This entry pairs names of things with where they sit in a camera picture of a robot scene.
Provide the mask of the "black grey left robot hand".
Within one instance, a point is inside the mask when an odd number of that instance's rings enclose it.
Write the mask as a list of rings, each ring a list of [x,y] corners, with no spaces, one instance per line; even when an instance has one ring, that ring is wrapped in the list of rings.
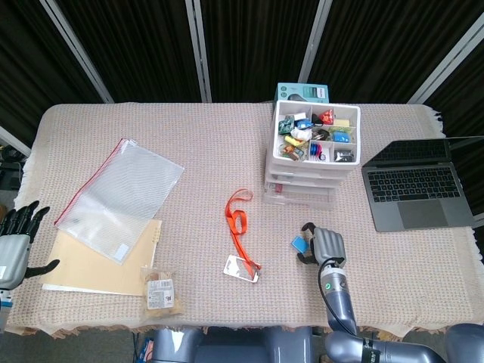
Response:
[[[10,209],[1,219],[1,292],[12,291],[25,279],[42,276],[55,270],[60,263],[53,259],[47,265],[29,267],[33,241],[50,207],[38,209],[35,200],[20,209]]]

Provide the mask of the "black grey right robot hand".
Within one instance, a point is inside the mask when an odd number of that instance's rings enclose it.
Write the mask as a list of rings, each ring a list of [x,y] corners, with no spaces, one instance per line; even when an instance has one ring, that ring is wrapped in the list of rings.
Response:
[[[331,265],[342,268],[346,263],[346,251],[341,234],[326,228],[316,227],[314,223],[307,222],[302,231],[309,231],[310,254],[298,253],[297,258],[305,265],[315,264],[318,266]]]

